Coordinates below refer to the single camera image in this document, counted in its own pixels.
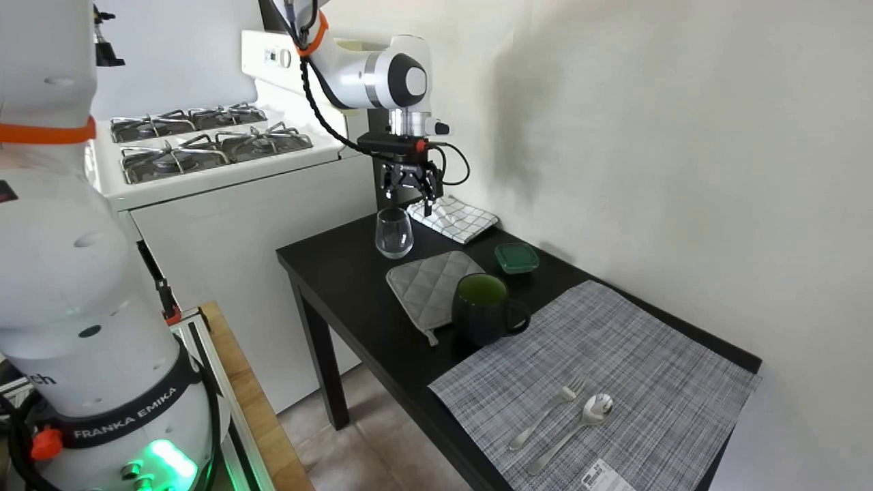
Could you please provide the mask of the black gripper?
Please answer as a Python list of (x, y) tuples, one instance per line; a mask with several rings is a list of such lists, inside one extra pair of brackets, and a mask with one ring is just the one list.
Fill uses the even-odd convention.
[(434, 213), (445, 171), (430, 159), (434, 145), (427, 135), (364, 134), (357, 145), (380, 164), (389, 209), (401, 209), (400, 187), (415, 187), (424, 215)]

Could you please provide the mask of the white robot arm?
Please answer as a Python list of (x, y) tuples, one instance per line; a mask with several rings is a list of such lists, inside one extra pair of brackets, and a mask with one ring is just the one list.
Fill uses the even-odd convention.
[(0, 351), (33, 384), (9, 485), (205, 491), (222, 392), (136, 292), (135, 239), (84, 176), (93, 96), (93, 0), (0, 0)]

